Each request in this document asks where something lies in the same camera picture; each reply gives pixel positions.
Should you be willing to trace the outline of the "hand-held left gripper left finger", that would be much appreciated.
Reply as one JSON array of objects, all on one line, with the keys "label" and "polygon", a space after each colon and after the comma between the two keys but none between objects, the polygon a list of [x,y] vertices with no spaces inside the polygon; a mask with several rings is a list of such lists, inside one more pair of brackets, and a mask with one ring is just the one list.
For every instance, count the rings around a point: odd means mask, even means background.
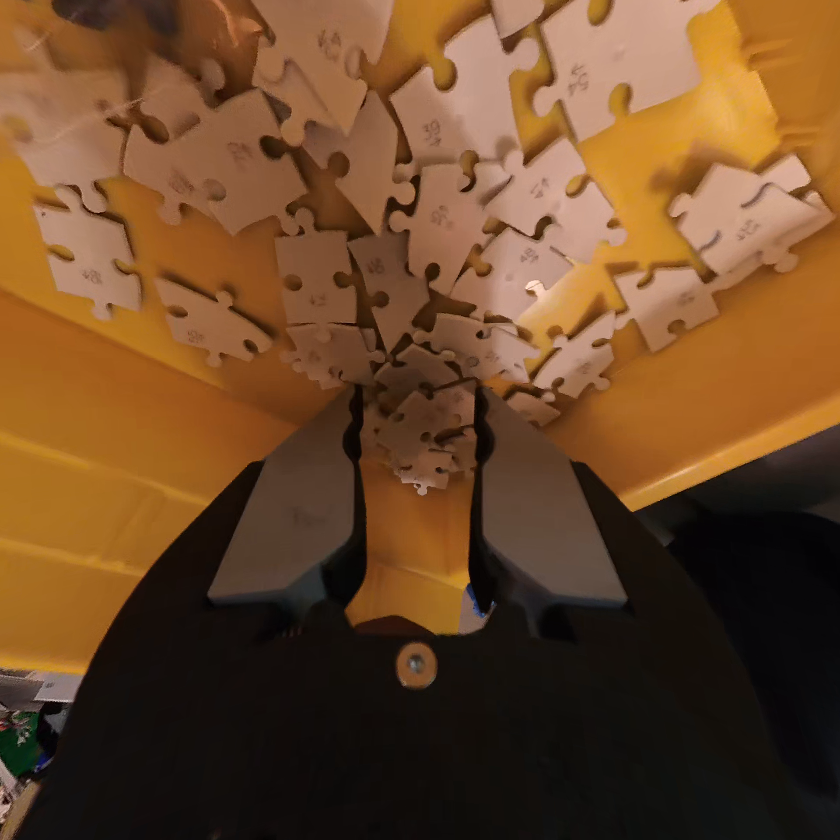
[{"label": "hand-held left gripper left finger", "polygon": [[366,574],[364,395],[349,385],[263,461],[208,590],[216,606],[351,604]]}]

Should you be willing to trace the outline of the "pile of white puzzle pieces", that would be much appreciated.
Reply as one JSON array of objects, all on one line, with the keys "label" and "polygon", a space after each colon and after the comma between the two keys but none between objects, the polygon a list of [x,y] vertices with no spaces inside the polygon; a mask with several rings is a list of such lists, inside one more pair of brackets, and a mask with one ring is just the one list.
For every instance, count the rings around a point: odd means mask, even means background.
[{"label": "pile of white puzzle pieces", "polygon": [[[679,36],[699,83],[643,109],[623,70],[600,98],[606,129],[583,139],[571,107],[532,99],[560,68],[538,46],[514,70],[508,99],[522,152],[506,141],[478,157],[414,150],[408,117],[389,101],[422,71],[433,118],[454,127],[455,93],[489,74],[491,47],[460,58],[455,41],[488,2],[397,2],[384,57],[363,77],[395,122],[395,150],[363,144],[333,174],[269,129],[263,156],[293,163],[300,197],[229,233],[235,187],[248,208],[279,198],[274,178],[210,169],[221,129],[200,129],[201,162],[149,146],[153,180],[94,185],[105,221],[123,223],[144,282],[140,312],[95,324],[89,301],[48,290],[47,245],[32,213],[64,213],[51,187],[2,140],[2,451],[41,473],[121,474],[122,482],[209,493],[241,462],[302,425],[333,385],[351,382],[339,326],[398,315],[396,360],[418,330],[448,369],[554,394],[550,435],[615,490],[640,501],[699,482],[748,456],[838,423],[838,221],[790,246],[779,274],[759,255],[744,279],[719,282],[710,258],[672,217],[714,164],[750,173],[797,153],[811,173],[793,209],[817,191],[838,214],[838,2],[595,2],[651,14],[631,47],[647,47],[645,80],[672,81]],[[303,340],[324,350],[312,354]]]}]

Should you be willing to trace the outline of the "green printed packaging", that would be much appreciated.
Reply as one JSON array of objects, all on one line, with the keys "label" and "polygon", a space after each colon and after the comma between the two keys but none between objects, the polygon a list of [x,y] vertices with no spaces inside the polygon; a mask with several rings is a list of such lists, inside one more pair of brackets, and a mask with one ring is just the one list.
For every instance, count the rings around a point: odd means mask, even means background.
[{"label": "green printed packaging", "polygon": [[45,720],[43,709],[37,711],[1,711],[1,760],[18,782],[36,778],[46,771],[55,757],[55,733]]}]

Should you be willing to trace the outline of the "yellow plastic box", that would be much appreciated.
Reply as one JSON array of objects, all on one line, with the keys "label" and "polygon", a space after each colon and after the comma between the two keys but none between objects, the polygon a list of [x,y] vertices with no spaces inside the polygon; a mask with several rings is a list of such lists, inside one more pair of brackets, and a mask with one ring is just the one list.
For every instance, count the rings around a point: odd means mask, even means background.
[{"label": "yellow plastic box", "polygon": [[359,384],[453,633],[481,386],[645,508],[838,424],[838,2],[2,2],[2,665]]}]

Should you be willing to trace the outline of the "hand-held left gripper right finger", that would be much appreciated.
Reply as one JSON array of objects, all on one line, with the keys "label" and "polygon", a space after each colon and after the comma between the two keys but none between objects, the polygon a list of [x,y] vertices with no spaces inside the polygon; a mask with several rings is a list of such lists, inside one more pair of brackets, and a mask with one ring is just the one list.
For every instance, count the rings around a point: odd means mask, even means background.
[{"label": "hand-held left gripper right finger", "polygon": [[624,608],[625,588],[569,456],[485,386],[474,429],[468,588],[478,614],[513,603],[542,624],[566,606]]}]

